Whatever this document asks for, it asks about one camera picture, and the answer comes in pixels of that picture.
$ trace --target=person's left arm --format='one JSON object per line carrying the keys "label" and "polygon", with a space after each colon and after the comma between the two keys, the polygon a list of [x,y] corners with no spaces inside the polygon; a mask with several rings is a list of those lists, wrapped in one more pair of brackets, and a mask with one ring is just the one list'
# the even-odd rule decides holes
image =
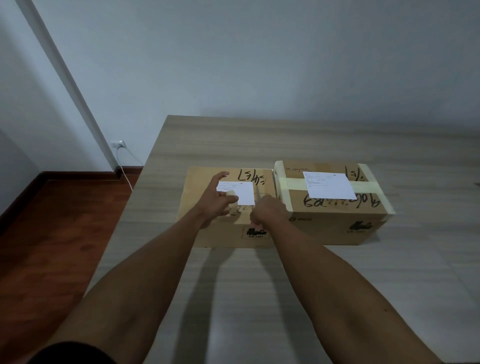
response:
{"label": "person's left arm", "polygon": [[212,177],[198,203],[177,223],[108,272],[48,341],[93,345],[118,364],[142,363],[172,301],[198,230],[228,213],[237,196],[217,192]]}

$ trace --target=person's left hand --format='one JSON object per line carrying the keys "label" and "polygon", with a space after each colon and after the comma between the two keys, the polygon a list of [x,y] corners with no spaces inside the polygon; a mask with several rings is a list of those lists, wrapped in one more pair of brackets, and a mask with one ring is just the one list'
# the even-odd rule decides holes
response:
{"label": "person's left hand", "polygon": [[205,229],[214,218],[217,216],[228,215],[228,204],[233,204],[238,201],[238,196],[227,196],[225,192],[219,192],[216,190],[218,182],[227,177],[229,172],[220,172],[212,177],[208,187],[200,197],[200,200],[193,207],[200,214],[204,222],[201,229]]}

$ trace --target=hand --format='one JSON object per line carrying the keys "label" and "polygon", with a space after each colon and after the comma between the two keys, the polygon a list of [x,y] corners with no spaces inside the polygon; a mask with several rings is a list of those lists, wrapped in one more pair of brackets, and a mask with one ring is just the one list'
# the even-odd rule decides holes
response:
{"label": "hand", "polygon": [[263,225],[267,229],[271,224],[287,222],[289,217],[290,213],[285,204],[269,194],[257,201],[250,213],[250,220],[254,225]]}
{"label": "hand", "polygon": [[230,209],[228,204],[233,204],[238,201],[238,196],[227,196],[225,192],[219,192],[216,190],[218,182],[227,177],[230,172],[220,172],[212,177],[208,187],[200,197],[200,200],[196,203],[192,210],[195,210],[201,218],[201,229],[205,229],[214,218],[217,216],[228,215]]}

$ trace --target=person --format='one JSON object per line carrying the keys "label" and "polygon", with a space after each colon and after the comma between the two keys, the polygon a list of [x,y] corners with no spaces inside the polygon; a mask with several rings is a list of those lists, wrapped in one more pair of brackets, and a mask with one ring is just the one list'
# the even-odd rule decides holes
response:
{"label": "person", "polygon": [[[195,237],[228,214],[236,196],[212,177],[198,203],[168,230],[115,266],[80,301],[36,363],[142,363],[177,289]],[[293,226],[266,195],[251,221],[267,229],[288,279],[334,363],[440,363],[393,306],[351,265]]]}

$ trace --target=white cable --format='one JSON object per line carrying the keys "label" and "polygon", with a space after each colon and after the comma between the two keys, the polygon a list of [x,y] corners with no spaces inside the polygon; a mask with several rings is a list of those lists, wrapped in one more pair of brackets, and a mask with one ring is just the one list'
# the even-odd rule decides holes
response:
{"label": "white cable", "polygon": [[120,149],[120,148],[117,148],[117,162],[119,163],[119,166],[120,166],[120,168],[121,168],[121,172],[123,173],[123,175],[124,175],[125,178],[127,179],[128,184],[130,185],[130,189],[133,191],[132,184],[131,184],[130,181],[128,180],[128,177],[127,177],[127,175],[125,174],[125,172],[123,171],[123,167],[121,166],[120,158],[119,158],[119,149]]}

